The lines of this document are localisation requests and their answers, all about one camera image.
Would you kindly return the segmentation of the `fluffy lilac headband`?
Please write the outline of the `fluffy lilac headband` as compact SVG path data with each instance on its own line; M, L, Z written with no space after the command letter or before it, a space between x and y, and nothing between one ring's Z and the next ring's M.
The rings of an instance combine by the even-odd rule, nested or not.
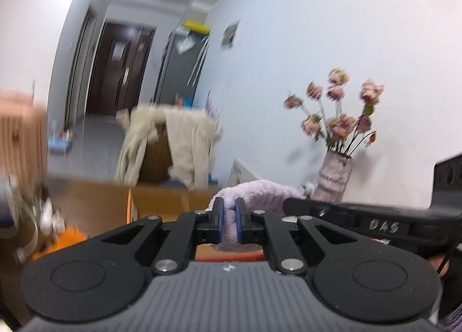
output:
M284 202L289 198L304 199L305 196L295 187L284 186L268 180L256 180L240 183L234 187L225 187L214 195L207 211L212 209L213 201L220 197L225 203L224 219L235 215L235 200L243 198L249 211L265 210L284 216Z

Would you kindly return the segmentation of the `red cardboard box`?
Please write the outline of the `red cardboard box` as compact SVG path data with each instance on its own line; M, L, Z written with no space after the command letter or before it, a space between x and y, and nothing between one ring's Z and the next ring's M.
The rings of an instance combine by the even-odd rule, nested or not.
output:
M261 246L238 243L234 213L224 219L222 242L199 245L195 255L195 260L199 262L256 262L263 258Z

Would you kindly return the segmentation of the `small white object by vase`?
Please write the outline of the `small white object by vase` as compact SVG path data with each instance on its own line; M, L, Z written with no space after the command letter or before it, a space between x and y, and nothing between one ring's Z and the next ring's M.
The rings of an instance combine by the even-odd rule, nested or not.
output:
M309 181L306 181L304 183L300 183L298 185L298 190L306 197L306 198L310 198L313 194L313 192L315 191L316 189L316 186L309 182Z

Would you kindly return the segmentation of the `brown wooden chair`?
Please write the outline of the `brown wooden chair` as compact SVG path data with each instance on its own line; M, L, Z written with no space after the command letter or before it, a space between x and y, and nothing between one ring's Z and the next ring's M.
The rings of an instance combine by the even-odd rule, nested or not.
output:
M172 155L165 124L157 126L158 138L146 145L143 164L139 172L140 183L161 184L169 180Z

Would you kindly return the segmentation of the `beige jacket on chair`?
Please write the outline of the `beige jacket on chair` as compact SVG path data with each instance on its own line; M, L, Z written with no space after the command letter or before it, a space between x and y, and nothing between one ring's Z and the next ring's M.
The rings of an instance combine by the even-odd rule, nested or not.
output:
M160 140L158 127L164 125L172 159L169 177L191 191L209 188L214 146L222 136L216 117L203 109L142 104L132 111L118 111L116 121L125 132L115 172L117 183L137 185L147 146Z

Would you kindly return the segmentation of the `pink textured vase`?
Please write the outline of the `pink textured vase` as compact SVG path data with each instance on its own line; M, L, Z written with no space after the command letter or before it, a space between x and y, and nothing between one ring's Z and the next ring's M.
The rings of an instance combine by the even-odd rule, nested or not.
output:
M339 202L346 189L352 170L352 158L328 151L319 169L317 185L311 199L321 202Z

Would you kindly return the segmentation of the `dried pink rose bouquet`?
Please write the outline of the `dried pink rose bouquet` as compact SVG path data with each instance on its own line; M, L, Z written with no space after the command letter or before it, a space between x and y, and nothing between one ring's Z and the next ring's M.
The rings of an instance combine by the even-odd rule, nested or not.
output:
M309 111L304 98L289 94L283 102L286 110L299 109L305 114L301 129L314 140L323 140L327 150L350 157L360 145L370 146L377 139L372 128L372 119L385 87L372 79L362 83L359 100L363 108L358 116L344 112L342 103L345 98L345 86L350 81L349 74L343 68L334 68L327 76L327 86L310 82L305 96L317 103L315 112Z

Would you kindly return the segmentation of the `grey refrigerator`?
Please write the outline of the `grey refrigerator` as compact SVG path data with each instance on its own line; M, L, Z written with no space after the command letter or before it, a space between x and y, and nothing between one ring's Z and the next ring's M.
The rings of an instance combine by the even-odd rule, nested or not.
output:
M206 34L184 28L169 35L152 103L193 105L208 38Z

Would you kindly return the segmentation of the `dark brown door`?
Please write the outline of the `dark brown door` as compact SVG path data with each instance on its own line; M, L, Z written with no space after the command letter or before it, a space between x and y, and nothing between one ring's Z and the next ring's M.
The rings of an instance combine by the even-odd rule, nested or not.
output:
M139 101L156 30L105 22L92 68L86 106L90 115L115 116Z

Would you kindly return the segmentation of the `yellow box on refrigerator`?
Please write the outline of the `yellow box on refrigerator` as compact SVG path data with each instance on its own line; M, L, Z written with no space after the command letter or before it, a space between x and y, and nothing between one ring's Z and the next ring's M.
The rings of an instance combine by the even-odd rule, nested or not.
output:
M196 33L209 34L211 32L211 28L209 26L194 22L192 20L186 20L183 24L183 27Z

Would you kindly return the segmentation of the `brown cardboard box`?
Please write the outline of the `brown cardboard box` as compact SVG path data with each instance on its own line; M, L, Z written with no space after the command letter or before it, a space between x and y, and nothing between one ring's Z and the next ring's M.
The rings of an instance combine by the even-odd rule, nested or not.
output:
M31 95L1 91L1 172L30 194L47 174L48 116Z

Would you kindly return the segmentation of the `wall picture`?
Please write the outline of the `wall picture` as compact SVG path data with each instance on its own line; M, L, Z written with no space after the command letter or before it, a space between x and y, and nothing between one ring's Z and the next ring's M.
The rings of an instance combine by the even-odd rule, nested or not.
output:
M230 49L234 46L239 24L240 22L236 21L230 23L230 25L228 25L227 28L225 28L221 39L221 46L223 48Z

